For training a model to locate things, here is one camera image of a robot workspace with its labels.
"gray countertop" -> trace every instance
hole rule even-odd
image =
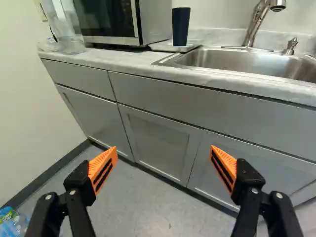
[[[114,72],[264,96],[316,107],[316,84],[272,76],[213,69],[210,72],[152,65],[172,53],[88,48],[81,54],[39,52],[40,58]]]

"wall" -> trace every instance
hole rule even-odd
[[[316,1],[286,0],[282,12],[269,11],[261,30],[316,33]],[[190,27],[247,28],[259,0],[173,0],[173,7],[192,8]]]
[[[50,35],[32,0],[0,8],[0,206],[86,138],[37,56]]]

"faucet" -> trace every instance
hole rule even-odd
[[[286,0],[260,0],[258,2],[253,10],[252,18],[249,23],[247,34],[242,43],[242,46],[253,46],[256,34],[269,9],[273,12],[280,12],[286,9]]]

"sink basin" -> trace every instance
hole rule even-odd
[[[316,83],[316,59],[307,55],[298,57],[260,51],[197,48],[154,64],[203,71],[220,69]]]

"gray drawer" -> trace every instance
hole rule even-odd
[[[107,71],[47,59],[42,62],[55,83],[115,100]]]
[[[118,102],[316,160],[313,110],[109,72]]]

